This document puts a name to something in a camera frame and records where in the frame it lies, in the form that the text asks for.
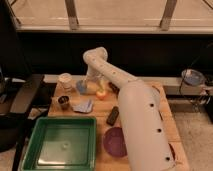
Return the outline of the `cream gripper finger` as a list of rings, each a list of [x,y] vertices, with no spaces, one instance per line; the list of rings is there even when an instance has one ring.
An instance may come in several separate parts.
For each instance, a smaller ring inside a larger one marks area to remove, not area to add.
[[[106,90],[106,88],[105,88],[105,84],[103,83],[103,82],[99,82],[99,89],[98,89],[98,91],[100,91],[100,92],[103,92],[103,91],[105,91]]]

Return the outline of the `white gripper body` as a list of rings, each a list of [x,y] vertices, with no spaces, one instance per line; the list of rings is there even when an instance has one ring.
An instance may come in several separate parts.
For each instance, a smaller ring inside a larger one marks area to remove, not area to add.
[[[87,73],[86,73],[84,81],[86,83],[95,82],[99,86],[101,86],[103,84],[103,75],[100,72],[98,72],[96,69],[89,66],[87,69]]]

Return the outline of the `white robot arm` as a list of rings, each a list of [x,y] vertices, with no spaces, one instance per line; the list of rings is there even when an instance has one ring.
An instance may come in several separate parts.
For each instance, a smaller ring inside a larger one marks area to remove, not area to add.
[[[101,74],[120,89],[118,107],[131,171],[176,171],[159,114],[158,91],[107,58],[103,47],[83,54],[89,79]]]

